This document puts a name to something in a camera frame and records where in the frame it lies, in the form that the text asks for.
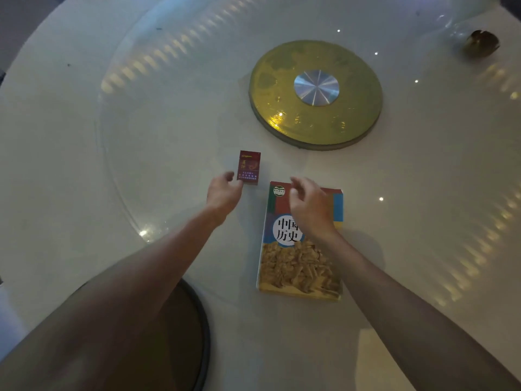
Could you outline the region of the person's left hand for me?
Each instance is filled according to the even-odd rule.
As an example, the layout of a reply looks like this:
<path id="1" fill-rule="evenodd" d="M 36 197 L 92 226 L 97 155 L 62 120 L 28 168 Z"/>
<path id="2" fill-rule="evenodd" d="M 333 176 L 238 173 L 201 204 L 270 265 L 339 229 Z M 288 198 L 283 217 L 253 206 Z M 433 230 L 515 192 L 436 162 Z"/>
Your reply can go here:
<path id="1" fill-rule="evenodd" d="M 205 212 L 215 227 L 225 222 L 242 197 L 242 195 L 233 195 L 233 185 L 236 182 L 233 180 L 234 176 L 233 171 L 225 171 L 214 177 L 208 187 Z"/>

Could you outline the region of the person's right hand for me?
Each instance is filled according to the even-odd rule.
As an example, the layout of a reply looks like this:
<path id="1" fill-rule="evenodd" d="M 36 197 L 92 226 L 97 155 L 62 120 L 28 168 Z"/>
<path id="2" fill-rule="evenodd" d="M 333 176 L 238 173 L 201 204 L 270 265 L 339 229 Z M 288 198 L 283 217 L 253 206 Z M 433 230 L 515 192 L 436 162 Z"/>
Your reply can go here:
<path id="1" fill-rule="evenodd" d="M 307 177 L 290 177 L 291 188 L 299 192 L 299 210 L 291 214 L 297 226 L 311 241 L 321 244 L 338 235 L 330 213 L 328 196 Z"/>

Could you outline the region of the person's right forearm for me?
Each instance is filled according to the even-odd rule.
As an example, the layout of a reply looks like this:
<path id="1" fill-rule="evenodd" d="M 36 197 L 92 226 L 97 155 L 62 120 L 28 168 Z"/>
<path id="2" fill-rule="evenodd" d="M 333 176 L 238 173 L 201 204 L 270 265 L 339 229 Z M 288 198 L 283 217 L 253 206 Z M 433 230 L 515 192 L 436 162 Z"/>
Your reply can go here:
<path id="1" fill-rule="evenodd" d="M 521 391 L 521 381 L 464 329 L 350 245 L 334 227 L 314 242 L 417 391 Z"/>

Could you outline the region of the person's left forearm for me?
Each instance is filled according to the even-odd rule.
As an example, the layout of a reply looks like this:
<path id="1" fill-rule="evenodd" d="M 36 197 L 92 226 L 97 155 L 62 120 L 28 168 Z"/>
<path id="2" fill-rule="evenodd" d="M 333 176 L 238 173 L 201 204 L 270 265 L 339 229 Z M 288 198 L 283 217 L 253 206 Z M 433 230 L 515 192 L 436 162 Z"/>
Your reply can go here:
<path id="1" fill-rule="evenodd" d="M 86 282 L 0 362 L 0 391 L 101 389 L 226 217 L 207 205 Z"/>

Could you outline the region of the dark red cigarette pack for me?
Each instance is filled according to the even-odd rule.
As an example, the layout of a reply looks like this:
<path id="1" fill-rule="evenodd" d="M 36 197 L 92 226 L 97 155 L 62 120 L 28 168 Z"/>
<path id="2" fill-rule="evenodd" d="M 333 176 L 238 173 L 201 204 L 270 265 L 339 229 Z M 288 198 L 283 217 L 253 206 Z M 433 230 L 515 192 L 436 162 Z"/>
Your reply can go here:
<path id="1" fill-rule="evenodd" d="M 237 180 L 244 184 L 257 185 L 259 181 L 259 168 L 261 153 L 241 150 L 239 154 L 239 165 Z"/>

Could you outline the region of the colourful paperback textbook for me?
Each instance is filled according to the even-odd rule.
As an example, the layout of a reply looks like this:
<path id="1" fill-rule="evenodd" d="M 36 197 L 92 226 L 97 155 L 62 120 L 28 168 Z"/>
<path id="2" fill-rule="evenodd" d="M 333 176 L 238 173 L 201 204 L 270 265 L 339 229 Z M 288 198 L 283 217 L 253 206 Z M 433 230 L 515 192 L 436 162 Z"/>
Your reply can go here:
<path id="1" fill-rule="evenodd" d="M 343 286 L 334 264 L 297 225 L 290 182 L 270 181 L 257 288 L 294 297 L 339 301 Z"/>

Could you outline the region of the round glass turntable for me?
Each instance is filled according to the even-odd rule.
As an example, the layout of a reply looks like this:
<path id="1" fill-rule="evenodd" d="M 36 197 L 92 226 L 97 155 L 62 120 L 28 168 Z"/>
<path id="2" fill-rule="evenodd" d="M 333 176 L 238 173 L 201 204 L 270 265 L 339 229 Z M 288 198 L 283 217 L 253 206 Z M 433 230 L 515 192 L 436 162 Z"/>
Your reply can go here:
<path id="1" fill-rule="evenodd" d="M 499 49 L 469 58 L 476 31 Z M 383 91 L 357 143 L 304 150 L 251 108 L 259 58 L 294 40 L 361 57 Z M 521 22 L 497 0 L 163 0 L 126 34 L 101 84 L 101 142 L 146 242 L 200 206 L 208 181 L 261 152 L 257 186 L 189 278 L 216 299 L 255 294 L 270 181 L 343 191 L 343 228 L 398 281 L 449 311 L 521 296 Z"/>

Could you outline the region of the gold round turntable base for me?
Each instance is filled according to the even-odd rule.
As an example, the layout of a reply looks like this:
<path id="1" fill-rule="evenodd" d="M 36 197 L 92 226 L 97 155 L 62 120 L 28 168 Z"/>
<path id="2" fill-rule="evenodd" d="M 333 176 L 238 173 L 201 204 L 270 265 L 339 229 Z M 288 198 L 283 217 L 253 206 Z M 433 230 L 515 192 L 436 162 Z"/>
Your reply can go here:
<path id="1" fill-rule="evenodd" d="M 339 82 L 328 105 L 304 104 L 295 94 L 297 75 L 323 70 Z M 373 69 L 357 54 L 323 40 L 277 45 L 254 66 L 249 83 L 254 115 L 266 130 L 304 150 L 340 150 L 368 135 L 383 108 L 383 91 Z"/>

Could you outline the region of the silver round turntable hub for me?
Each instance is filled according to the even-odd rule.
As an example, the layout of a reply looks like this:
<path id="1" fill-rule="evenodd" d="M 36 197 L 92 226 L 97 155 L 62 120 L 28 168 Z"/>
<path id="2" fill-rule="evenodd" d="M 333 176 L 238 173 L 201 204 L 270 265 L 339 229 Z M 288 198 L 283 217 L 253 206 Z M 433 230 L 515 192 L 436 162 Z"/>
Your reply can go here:
<path id="1" fill-rule="evenodd" d="M 334 103 L 340 94 L 338 80 L 323 70 L 308 70 L 296 76 L 296 96 L 309 106 L 321 107 Z"/>

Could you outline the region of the gold metal ashtray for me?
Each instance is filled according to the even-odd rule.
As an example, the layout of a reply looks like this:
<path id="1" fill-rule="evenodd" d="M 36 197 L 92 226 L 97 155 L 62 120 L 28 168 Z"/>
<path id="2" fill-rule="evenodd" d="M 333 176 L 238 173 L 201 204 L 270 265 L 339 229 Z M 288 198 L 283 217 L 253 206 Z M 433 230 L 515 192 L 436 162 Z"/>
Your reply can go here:
<path id="1" fill-rule="evenodd" d="M 486 58 L 496 52 L 500 41 L 489 31 L 476 30 L 472 32 L 462 46 L 462 52 L 469 58 Z"/>

